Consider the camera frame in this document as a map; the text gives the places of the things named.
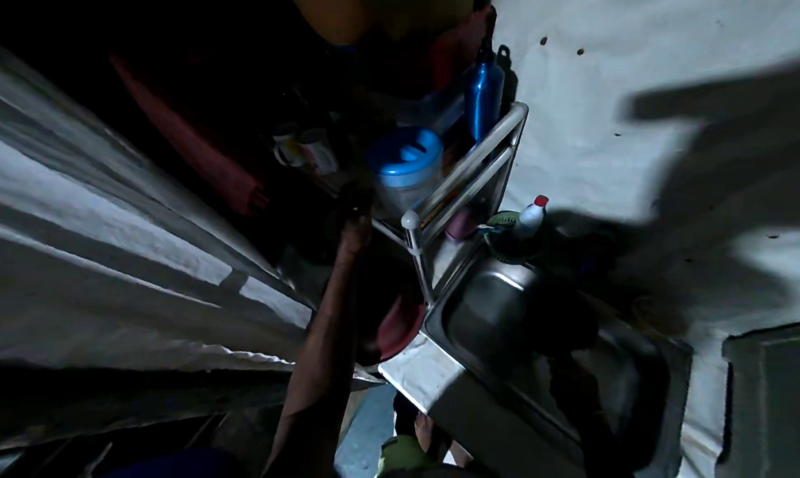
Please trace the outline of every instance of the white curtain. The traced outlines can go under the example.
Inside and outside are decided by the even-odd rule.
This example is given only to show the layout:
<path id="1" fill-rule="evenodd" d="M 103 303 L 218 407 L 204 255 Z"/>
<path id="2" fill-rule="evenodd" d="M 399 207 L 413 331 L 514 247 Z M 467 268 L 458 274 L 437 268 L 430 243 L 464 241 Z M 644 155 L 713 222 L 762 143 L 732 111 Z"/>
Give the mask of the white curtain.
<path id="1" fill-rule="evenodd" d="M 0 360 L 289 369 L 310 313 L 223 218 L 0 47 Z"/>

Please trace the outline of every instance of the white wall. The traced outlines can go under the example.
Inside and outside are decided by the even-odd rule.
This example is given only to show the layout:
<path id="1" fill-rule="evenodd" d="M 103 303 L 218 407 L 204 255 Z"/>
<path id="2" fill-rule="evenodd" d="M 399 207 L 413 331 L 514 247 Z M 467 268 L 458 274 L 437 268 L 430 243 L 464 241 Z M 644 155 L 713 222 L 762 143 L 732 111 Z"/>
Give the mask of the white wall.
<path id="1" fill-rule="evenodd" d="M 680 474 L 713 476 L 723 339 L 800 321 L 800 0 L 494 4 L 530 105 L 503 207 L 632 233 L 615 279 L 696 351 Z"/>

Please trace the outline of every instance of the hand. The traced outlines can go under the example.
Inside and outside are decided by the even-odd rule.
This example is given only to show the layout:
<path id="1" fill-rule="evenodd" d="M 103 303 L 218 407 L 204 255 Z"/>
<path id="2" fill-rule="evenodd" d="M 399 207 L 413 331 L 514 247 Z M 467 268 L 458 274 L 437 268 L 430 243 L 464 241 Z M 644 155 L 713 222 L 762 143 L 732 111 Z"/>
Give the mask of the hand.
<path id="1" fill-rule="evenodd" d="M 347 188 L 341 191 L 344 226 L 338 246 L 339 256 L 358 257 L 370 244 L 370 236 L 373 234 L 373 225 L 370 222 L 372 202 L 372 190 Z"/>
<path id="2" fill-rule="evenodd" d="M 603 418 L 598 380 L 570 356 L 548 359 L 550 395 L 565 418 L 577 428 L 588 420 Z"/>

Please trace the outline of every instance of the person's arm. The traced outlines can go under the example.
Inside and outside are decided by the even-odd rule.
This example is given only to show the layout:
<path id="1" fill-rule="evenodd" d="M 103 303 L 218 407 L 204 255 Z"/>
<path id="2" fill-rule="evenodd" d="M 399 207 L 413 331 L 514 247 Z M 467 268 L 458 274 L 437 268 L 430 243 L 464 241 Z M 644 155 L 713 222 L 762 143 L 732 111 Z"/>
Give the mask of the person's arm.
<path id="1" fill-rule="evenodd" d="M 550 359 L 550 395 L 580 434 L 588 478 L 632 478 L 626 454 L 600 408 L 598 380 L 570 356 Z"/>
<path id="2" fill-rule="evenodd" d="M 265 477 L 330 476 L 350 396 L 356 327 L 352 277 L 370 241 L 369 206 L 350 208 L 320 309 L 297 357 Z"/>

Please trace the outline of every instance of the plastic bottle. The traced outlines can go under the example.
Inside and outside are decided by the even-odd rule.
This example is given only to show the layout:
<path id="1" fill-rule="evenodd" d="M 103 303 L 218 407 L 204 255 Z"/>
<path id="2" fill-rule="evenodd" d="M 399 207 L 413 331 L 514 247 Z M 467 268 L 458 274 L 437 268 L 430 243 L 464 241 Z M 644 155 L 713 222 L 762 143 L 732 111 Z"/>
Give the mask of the plastic bottle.
<path id="1" fill-rule="evenodd" d="M 492 7 L 486 18 L 486 36 L 476 54 L 476 63 L 471 66 L 464 88 L 464 116 L 468 121 L 470 135 L 477 143 L 488 135 L 500 119 L 500 102 L 506 73 L 495 62 L 497 56 L 491 49 L 496 19 L 497 12 Z"/>
<path id="2" fill-rule="evenodd" d="M 538 228 L 544 221 L 544 207 L 548 203 L 548 197 L 537 196 L 533 204 L 527 206 L 522 212 L 518 222 L 512 228 L 512 235 L 516 239 L 529 239 L 538 232 Z"/>

